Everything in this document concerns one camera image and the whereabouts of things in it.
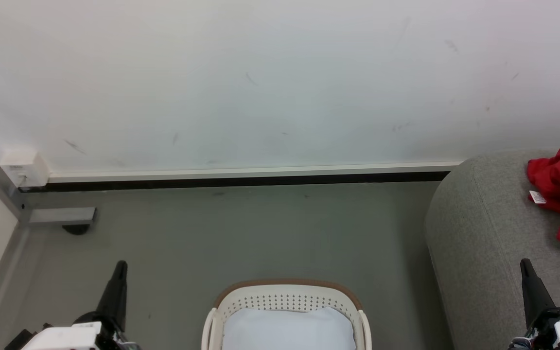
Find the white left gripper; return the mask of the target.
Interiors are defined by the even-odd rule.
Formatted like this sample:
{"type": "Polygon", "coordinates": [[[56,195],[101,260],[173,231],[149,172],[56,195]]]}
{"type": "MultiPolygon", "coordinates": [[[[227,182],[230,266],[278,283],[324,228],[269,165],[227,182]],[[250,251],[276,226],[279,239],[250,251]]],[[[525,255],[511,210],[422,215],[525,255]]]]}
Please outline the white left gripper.
{"type": "Polygon", "coordinates": [[[37,334],[23,329],[4,350],[140,350],[123,336],[126,307],[127,262],[118,261],[95,311],[69,327],[49,327],[37,334]]]}

